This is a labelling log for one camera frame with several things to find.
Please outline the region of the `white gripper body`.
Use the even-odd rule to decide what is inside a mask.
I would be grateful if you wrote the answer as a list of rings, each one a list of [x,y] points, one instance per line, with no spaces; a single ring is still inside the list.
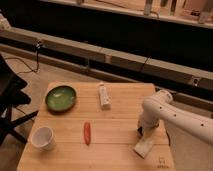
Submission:
[[[146,118],[144,118],[143,116],[141,116],[138,119],[137,129],[139,127],[142,127],[143,128],[143,136],[144,136],[144,133],[146,131],[152,130],[152,129],[158,127],[158,126],[159,126],[159,121],[158,120],[149,121]]]

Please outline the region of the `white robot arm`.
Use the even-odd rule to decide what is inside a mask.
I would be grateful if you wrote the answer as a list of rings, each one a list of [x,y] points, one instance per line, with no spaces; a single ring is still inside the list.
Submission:
[[[155,128],[159,120],[164,120],[213,145],[213,119],[174,107],[172,101],[173,96],[167,90],[160,90],[143,100],[143,112],[138,119],[141,133]]]

